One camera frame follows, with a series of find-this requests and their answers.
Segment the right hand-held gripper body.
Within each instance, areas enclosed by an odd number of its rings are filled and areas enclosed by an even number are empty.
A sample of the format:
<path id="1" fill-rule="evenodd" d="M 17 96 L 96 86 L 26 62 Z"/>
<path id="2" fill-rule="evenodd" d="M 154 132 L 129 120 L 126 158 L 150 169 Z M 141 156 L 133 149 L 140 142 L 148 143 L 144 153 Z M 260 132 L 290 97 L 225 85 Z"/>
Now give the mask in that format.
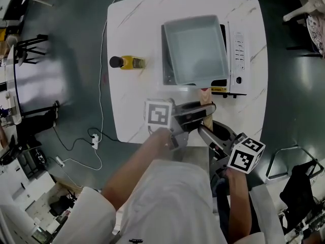
<path id="1" fill-rule="evenodd" d="M 215 150 L 213 165 L 216 172 L 233 168 L 249 174 L 259 163 L 266 145 L 248 137 L 245 133 L 221 144 L 212 145 Z"/>

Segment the floral cloth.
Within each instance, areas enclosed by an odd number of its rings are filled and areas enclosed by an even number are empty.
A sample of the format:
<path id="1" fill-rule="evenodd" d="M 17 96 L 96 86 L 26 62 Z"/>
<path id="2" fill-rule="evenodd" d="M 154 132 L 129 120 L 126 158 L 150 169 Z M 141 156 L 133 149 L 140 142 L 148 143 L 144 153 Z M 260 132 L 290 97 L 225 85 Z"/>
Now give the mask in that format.
<path id="1" fill-rule="evenodd" d="M 312 42 L 322 57 L 325 58 L 325 15 L 309 15 L 306 23 Z"/>

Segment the cream carved desk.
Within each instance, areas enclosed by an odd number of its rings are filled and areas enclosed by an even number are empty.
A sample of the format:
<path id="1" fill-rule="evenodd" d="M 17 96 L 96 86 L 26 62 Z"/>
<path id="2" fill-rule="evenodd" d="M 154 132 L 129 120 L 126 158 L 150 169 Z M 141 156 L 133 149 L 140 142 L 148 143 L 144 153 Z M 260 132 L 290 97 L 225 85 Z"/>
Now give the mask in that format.
<path id="1" fill-rule="evenodd" d="M 302 14 L 322 13 L 325 15 L 325 0 L 307 0 L 301 7 L 283 16 L 283 21 L 288 22 Z"/>

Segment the white microwave oven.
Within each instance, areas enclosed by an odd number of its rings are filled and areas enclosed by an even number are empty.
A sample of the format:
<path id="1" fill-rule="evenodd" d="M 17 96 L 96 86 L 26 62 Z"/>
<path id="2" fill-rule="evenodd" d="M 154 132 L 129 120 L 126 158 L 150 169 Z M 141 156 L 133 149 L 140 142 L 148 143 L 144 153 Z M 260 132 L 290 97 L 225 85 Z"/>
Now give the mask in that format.
<path id="1" fill-rule="evenodd" d="M 230 76 L 224 80 L 215 80 L 211 83 L 213 95 L 222 95 L 224 98 L 245 96 L 249 91 L 250 61 L 249 43 L 243 31 L 237 30 L 234 24 L 222 22 L 220 24 L 224 46 L 227 54 Z M 164 26 L 161 26 L 162 46 L 162 74 L 159 85 L 162 90 L 188 91 L 195 87 L 194 84 L 177 85 L 170 59 L 168 43 Z"/>

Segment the person's right forearm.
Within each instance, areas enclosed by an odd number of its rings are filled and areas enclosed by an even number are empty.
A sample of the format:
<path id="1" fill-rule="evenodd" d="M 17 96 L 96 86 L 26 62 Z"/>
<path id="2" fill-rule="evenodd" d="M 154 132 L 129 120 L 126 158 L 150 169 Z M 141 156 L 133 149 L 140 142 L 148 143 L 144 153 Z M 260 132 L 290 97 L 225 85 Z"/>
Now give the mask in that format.
<path id="1" fill-rule="evenodd" d="M 234 244 L 250 234 L 252 215 L 246 174 L 228 168 L 226 176 L 230 190 L 229 244 Z"/>

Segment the black metal stand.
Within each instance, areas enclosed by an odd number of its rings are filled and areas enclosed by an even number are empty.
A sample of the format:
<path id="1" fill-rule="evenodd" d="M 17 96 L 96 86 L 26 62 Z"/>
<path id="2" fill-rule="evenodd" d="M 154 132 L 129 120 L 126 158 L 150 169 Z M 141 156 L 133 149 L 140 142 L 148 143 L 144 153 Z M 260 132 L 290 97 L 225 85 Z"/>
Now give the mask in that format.
<path id="1" fill-rule="evenodd" d="M 14 46 L 15 63 L 21 66 L 23 63 L 36 65 L 38 63 L 36 58 L 28 58 L 29 53 L 37 55 L 46 55 L 46 53 L 37 51 L 36 44 L 48 41 L 48 35 L 39 34 L 33 39 L 20 41 Z"/>

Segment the person's left forearm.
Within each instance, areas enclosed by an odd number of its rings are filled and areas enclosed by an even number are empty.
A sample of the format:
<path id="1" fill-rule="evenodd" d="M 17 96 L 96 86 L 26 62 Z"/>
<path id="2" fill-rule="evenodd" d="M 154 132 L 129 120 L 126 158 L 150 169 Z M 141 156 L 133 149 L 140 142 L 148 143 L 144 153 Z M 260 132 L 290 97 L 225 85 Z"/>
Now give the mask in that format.
<path id="1" fill-rule="evenodd" d="M 171 132 L 159 128 L 107 181 L 101 194 L 119 210 L 128 200 L 137 183 L 152 161 L 167 149 Z"/>

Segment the person's white shirt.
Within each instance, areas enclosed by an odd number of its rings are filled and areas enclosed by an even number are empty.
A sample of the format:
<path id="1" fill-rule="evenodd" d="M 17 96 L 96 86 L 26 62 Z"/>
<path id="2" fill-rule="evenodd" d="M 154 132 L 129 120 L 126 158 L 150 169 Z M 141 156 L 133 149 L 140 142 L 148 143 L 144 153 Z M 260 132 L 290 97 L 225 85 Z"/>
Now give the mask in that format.
<path id="1" fill-rule="evenodd" d="M 52 244 L 227 244 L 208 175 L 189 163 L 153 161 L 125 204 L 118 234 L 115 224 L 112 203 L 85 187 Z"/>

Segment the blue seat wooden chair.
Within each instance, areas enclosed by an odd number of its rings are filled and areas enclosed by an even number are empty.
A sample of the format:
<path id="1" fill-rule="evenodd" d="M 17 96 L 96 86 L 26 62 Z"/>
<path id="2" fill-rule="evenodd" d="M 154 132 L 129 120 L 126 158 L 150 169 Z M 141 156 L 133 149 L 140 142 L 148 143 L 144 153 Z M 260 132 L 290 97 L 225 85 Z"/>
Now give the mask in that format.
<path id="1" fill-rule="evenodd" d="M 320 57 L 323 58 L 319 53 L 316 45 L 312 42 L 307 29 L 306 19 L 310 14 L 303 14 L 297 17 L 294 17 L 288 22 L 283 22 L 283 25 L 288 25 L 290 29 L 302 39 L 301 44 L 287 47 L 286 50 L 305 50 L 309 53 L 301 55 L 302 57 Z"/>

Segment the black garment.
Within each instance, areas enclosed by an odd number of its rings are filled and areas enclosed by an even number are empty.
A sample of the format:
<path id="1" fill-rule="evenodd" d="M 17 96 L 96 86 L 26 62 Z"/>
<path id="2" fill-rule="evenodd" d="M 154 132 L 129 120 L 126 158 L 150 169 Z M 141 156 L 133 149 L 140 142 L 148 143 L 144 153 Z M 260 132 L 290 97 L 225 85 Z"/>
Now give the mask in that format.
<path id="1" fill-rule="evenodd" d="M 280 199 L 287 206 L 284 211 L 287 226 L 282 227 L 284 234 L 293 230 L 311 210 L 316 208 L 309 178 L 309 173 L 313 172 L 315 166 L 315 161 L 296 165 L 284 190 L 280 193 Z"/>

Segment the white workbench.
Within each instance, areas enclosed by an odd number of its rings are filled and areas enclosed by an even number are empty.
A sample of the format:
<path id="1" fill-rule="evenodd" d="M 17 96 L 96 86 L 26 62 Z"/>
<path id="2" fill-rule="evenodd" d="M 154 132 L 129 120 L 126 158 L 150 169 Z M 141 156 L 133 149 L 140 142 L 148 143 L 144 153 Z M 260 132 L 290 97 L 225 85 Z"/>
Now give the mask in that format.
<path id="1" fill-rule="evenodd" d="M 0 108 L 7 110 L 7 123 L 18 125 L 22 121 L 21 108 L 15 78 L 15 64 L 12 59 L 0 67 Z"/>

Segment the metal tube chair frame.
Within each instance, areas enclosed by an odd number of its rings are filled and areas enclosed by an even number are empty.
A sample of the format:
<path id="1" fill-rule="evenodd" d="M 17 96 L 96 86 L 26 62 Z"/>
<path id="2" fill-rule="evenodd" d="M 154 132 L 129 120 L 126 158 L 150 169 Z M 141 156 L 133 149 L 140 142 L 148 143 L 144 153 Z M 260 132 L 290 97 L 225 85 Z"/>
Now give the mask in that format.
<path id="1" fill-rule="evenodd" d="M 294 150 L 294 149 L 299 149 L 299 150 L 302 150 L 305 154 L 307 154 L 310 159 L 312 161 L 314 161 L 316 163 L 316 165 L 319 166 L 319 171 L 313 173 L 313 174 L 309 174 L 308 175 L 308 178 L 309 179 L 312 179 L 316 176 L 318 176 L 319 174 L 322 174 L 324 172 L 324 167 L 320 164 L 320 162 L 318 161 L 318 159 L 316 159 L 313 155 L 311 155 L 309 153 L 309 151 L 307 151 L 306 149 L 304 149 L 303 147 L 299 146 L 299 145 L 293 145 L 293 146 L 290 146 L 290 147 L 284 147 L 284 148 L 279 148 L 277 149 L 273 154 L 272 154 L 272 157 L 270 159 L 270 162 L 269 162 L 269 165 L 268 165 L 268 168 L 267 168 L 267 171 L 266 171 L 266 178 L 267 180 L 275 180 L 275 179 L 279 179 L 279 178 L 284 178 L 284 177 L 289 177 L 289 173 L 288 173 L 288 170 L 284 173 L 278 173 L 278 174 L 274 174 L 274 175 L 270 175 L 270 172 L 273 168 L 273 165 L 274 165 L 274 161 L 275 161 L 275 158 L 277 156 L 277 154 L 281 151 L 287 151 L 287 150 Z"/>

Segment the yellow bottle with black cap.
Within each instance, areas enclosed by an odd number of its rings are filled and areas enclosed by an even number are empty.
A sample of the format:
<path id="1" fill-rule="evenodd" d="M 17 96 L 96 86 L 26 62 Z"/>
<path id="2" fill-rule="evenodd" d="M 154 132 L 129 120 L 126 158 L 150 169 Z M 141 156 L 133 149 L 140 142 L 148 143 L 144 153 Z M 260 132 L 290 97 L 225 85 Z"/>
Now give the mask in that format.
<path id="1" fill-rule="evenodd" d="M 130 55 L 113 56 L 109 60 L 109 65 L 112 68 L 120 68 L 122 70 L 144 69 L 145 60 Z"/>

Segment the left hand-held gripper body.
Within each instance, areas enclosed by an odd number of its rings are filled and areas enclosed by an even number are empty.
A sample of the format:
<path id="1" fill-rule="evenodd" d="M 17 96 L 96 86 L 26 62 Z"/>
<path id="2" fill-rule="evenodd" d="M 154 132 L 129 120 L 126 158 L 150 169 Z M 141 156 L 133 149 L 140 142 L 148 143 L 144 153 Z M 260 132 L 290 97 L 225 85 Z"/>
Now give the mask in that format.
<path id="1" fill-rule="evenodd" d="M 147 99 L 144 106 L 144 120 L 151 135 L 159 128 L 166 128 L 171 132 L 170 150 L 177 150 L 187 146 L 188 132 L 185 132 L 177 117 L 175 101 L 172 98 Z"/>

